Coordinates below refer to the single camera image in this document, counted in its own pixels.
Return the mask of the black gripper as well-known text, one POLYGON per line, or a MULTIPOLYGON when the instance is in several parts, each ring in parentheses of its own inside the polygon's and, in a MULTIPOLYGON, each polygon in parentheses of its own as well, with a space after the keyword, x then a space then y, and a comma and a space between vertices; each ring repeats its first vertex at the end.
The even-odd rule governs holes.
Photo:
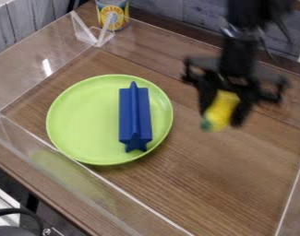
POLYGON ((220 89, 238 95, 230 122, 234 127, 244 125, 258 102, 281 103, 290 85, 289 78, 258 63, 258 50, 258 41, 226 38, 219 57, 194 55, 183 60, 183 82, 198 89, 200 114, 214 104, 220 89))

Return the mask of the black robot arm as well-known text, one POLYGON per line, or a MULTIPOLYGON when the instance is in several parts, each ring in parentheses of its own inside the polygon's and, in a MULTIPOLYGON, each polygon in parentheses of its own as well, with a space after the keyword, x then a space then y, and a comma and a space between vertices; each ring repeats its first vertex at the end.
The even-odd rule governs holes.
POLYGON ((264 69, 258 55, 267 46, 264 33, 270 24, 278 24, 283 33, 290 32, 283 18, 293 12, 294 3, 295 0, 228 0, 220 56, 190 56, 183 60, 183 82, 198 89, 204 131, 242 127, 259 103, 283 101, 290 79, 264 69))

